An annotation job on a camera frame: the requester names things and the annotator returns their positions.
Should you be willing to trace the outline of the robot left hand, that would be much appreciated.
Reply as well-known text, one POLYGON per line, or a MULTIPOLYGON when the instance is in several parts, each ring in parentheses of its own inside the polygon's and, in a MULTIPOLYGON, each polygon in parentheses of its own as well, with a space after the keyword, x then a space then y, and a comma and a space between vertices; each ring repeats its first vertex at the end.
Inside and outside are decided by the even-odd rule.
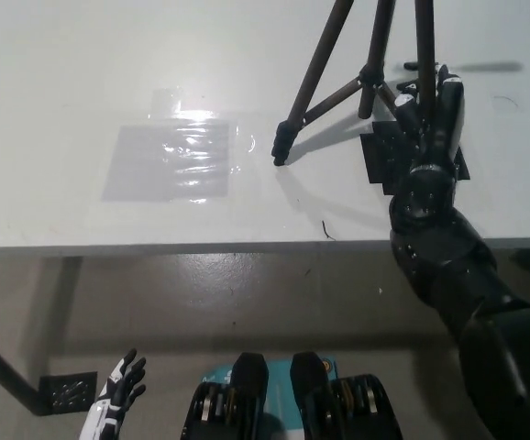
POLYGON ((137 355, 137 350, 132 348, 118 361, 87 413, 80 440, 119 438, 127 412, 146 391, 141 381, 146 374, 147 360, 137 355))

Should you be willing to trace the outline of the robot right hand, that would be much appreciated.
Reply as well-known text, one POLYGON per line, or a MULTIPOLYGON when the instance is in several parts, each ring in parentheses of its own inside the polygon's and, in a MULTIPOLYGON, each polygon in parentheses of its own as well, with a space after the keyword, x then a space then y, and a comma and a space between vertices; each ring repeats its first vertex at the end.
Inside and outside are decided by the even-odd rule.
POLYGON ((396 121, 414 144, 415 167, 436 165, 452 170, 464 124, 465 99, 461 78, 447 65, 435 66, 435 109, 430 117, 421 116, 420 82, 411 80, 396 85, 396 121))

